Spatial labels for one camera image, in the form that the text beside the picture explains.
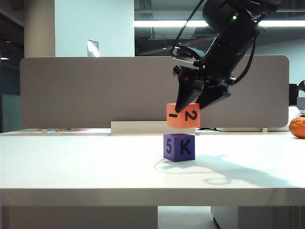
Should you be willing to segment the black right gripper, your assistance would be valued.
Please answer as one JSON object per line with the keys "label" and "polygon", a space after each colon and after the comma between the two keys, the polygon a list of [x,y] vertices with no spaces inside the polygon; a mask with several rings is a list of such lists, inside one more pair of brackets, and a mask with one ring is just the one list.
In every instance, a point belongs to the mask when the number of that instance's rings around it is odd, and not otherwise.
{"label": "black right gripper", "polygon": [[173,74],[178,77],[179,89],[175,111],[181,112],[196,98],[200,109],[203,109],[230,97],[229,85],[234,81],[231,77],[236,66],[237,63],[234,63],[216,69],[204,65],[198,68],[176,65]]}

